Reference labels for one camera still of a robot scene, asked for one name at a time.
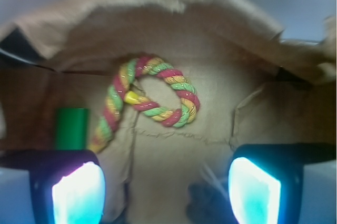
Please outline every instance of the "dark object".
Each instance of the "dark object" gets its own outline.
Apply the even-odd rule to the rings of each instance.
[[[18,28],[0,42],[0,69],[37,65],[42,60]]]
[[[195,224],[237,224],[231,204],[214,187],[205,184],[189,186],[191,203],[186,208]]]

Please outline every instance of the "braided rope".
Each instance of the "braided rope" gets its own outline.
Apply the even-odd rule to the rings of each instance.
[[[177,110],[161,107],[157,102],[146,96],[130,91],[130,86],[136,78],[142,75],[153,75],[168,83],[181,100],[181,108]],[[165,127],[180,128],[191,123],[199,110],[200,102],[195,88],[183,76],[155,55],[142,53],[139,58],[130,60],[120,67],[118,75],[113,79],[105,98],[105,108],[95,131],[93,142],[89,149],[94,152],[103,150],[118,130],[123,103],[133,105],[134,109],[143,112]]]

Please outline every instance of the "light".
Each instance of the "light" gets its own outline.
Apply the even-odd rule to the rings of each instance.
[[[244,157],[233,160],[229,196],[240,224],[277,224],[281,183]]]
[[[52,187],[55,224],[99,223],[105,180],[102,169],[87,162]]]

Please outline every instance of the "rope toy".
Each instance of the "rope toy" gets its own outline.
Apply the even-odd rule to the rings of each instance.
[[[141,96],[130,90],[136,78],[150,74],[162,78],[168,83],[181,100],[181,108],[177,110],[160,106],[146,96]],[[134,109],[143,112],[165,127],[180,128],[191,123],[199,110],[200,102],[195,88],[183,76],[182,72],[174,69],[156,55],[141,53],[139,58],[123,64],[118,74],[108,88],[105,98],[105,108],[99,119],[95,136],[89,149],[97,153],[103,150],[118,130],[123,103],[133,105]]]

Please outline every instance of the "green cylinder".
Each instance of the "green cylinder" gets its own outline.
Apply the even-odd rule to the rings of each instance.
[[[86,108],[60,108],[56,113],[57,150],[86,148],[89,110]]]

